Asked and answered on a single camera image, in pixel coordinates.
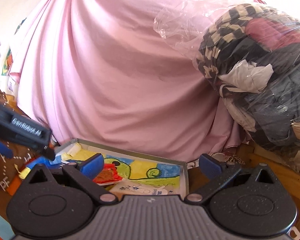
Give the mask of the red snack packet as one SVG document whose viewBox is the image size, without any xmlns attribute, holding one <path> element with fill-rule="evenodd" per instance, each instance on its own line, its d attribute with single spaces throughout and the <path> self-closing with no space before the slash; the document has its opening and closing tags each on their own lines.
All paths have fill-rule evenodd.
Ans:
<svg viewBox="0 0 300 240">
<path fill-rule="evenodd" d="M 93 179 L 99 185 L 113 184 L 121 180 L 114 164 L 104 164 L 103 170 Z"/>
</svg>

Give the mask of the toast bread packet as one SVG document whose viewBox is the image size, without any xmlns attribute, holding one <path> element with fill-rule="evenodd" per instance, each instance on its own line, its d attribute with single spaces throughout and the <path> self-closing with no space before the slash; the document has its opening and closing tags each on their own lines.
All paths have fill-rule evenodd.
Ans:
<svg viewBox="0 0 300 240">
<path fill-rule="evenodd" d="M 120 196 L 124 194 L 162 196 L 168 195 L 169 193 L 169 191 L 165 189 L 165 186 L 156 187 L 130 180 L 125 180 L 115 184 L 110 189 L 110 192 Z"/>
</svg>

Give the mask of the brown PF patterned cloth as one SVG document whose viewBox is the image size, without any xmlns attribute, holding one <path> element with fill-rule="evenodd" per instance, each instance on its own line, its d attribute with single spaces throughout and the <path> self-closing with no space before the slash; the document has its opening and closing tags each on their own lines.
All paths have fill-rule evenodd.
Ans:
<svg viewBox="0 0 300 240">
<path fill-rule="evenodd" d="M 29 173 L 28 163 L 39 157 L 39 154 L 26 146 L 1 140 L 3 145 L 12 151 L 12 158 L 0 153 L 0 189 L 14 195 L 22 180 Z"/>
</svg>

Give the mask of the colourful cartoon blanket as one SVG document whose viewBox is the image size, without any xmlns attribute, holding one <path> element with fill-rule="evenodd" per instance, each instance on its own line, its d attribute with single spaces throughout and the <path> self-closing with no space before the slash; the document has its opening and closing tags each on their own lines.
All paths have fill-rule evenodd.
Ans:
<svg viewBox="0 0 300 240">
<path fill-rule="evenodd" d="M 5 184 L 3 187 L 0 186 L 0 239 L 12 239 L 14 237 L 14 232 L 7 221 L 6 208 L 20 184 L 21 179 L 14 177 L 11 186 L 6 187 Z"/>
</svg>

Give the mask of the grey tray box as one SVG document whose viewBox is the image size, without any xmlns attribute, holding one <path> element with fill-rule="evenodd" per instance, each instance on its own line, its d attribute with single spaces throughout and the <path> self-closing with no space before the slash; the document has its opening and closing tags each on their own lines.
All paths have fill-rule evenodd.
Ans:
<svg viewBox="0 0 300 240">
<path fill-rule="evenodd" d="M 168 194 L 178 194 L 181 198 L 189 193 L 187 165 L 183 161 L 121 150 L 82 139 L 73 139 L 57 147 L 55 153 L 61 155 L 63 161 L 84 161 L 100 153 L 105 164 L 116 166 L 118 174 L 122 177 L 117 183 L 130 180 L 156 187 L 165 186 Z M 117 183 L 106 185 L 113 187 Z"/>
</svg>

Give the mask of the cartoon drawing paper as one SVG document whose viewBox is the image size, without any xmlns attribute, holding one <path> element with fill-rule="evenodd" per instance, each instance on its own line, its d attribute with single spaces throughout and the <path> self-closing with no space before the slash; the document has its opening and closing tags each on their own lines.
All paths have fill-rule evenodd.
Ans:
<svg viewBox="0 0 300 240">
<path fill-rule="evenodd" d="M 124 151 L 87 141 L 73 140 L 56 149 L 54 161 L 39 157 L 28 163 L 19 173 L 25 179 L 37 164 L 55 171 L 62 184 L 61 169 L 74 165 L 86 177 L 100 186 L 114 185 L 140 194 L 175 194 L 187 191 L 185 164 L 147 154 Z"/>
</svg>

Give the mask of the pink fabric cover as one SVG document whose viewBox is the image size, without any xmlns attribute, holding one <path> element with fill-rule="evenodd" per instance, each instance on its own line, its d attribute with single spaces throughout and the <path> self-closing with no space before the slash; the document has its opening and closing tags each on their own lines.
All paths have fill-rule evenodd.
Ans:
<svg viewBox="0 0 300 240">
<path fill-rule="evenodd" d="M 238 146 L 241 127 L 221 98 L 153 30 L 159 11 L 179 1 L 42 0 L 11 43 L 18 107 L 59 143 L 186 162 Z"/>
</svg>

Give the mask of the clear bag of clothes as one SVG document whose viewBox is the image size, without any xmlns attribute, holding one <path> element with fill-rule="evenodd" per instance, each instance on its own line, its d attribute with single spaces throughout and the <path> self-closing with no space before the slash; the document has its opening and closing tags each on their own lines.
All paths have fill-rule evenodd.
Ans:
<svg viewBox="0 0 300 240">
<path fill-rule="evenodd" d="M 255 144 L 300 173 L 300 20 L 258 2 L 188 0 L 162 9 L 153 28 Z"/>
</svg>

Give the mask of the colourful poster on wall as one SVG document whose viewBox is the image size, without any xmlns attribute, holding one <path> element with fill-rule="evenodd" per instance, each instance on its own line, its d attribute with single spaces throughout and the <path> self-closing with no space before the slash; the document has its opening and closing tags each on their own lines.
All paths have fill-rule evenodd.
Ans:
<svg viewBox="0 0 300 240">
<path fill-rule="evenodd" d="M 13 56 L 12 56 L 11 49 L 9 48 L 6 57 L 4 59 L 4 65 L 2 67 L 2 71 L 1 71 L 2 76 L 9 75 L 12 64 L 13 64 Z"/>
</svg>

